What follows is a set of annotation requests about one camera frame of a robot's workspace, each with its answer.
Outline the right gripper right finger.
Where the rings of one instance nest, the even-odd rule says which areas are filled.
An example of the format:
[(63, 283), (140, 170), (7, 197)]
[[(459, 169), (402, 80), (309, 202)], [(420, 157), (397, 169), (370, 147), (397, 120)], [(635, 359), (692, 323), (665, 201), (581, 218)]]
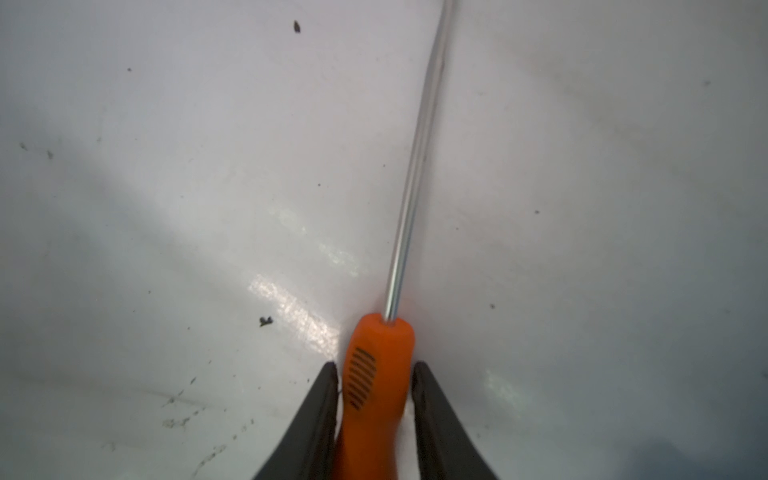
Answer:
[(424, 361), (414, 365), (411, 396), (421, 479), (497, 479)]

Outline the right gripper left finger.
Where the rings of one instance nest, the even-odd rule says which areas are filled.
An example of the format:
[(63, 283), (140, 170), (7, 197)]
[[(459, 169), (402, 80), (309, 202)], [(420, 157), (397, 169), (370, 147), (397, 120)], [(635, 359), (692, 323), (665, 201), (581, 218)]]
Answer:
[(326, 362), (283, 438), (254, 480), (332, 478), (338, 386), (337, 366)]

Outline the orange black screwdriver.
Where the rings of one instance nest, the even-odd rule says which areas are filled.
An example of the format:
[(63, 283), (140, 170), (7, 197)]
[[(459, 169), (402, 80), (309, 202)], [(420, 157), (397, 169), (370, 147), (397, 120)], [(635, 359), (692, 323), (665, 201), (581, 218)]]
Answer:
[(443, 3), (430, 53), (382, 311), (359, 320), (345, 354), (341, 375), (343, 412), (332, 466), (334, 479), (398, 477), (396, 437), (415, 348), (413, 327), (398, 316), (398, 309), (455, 7), (454, 1)]

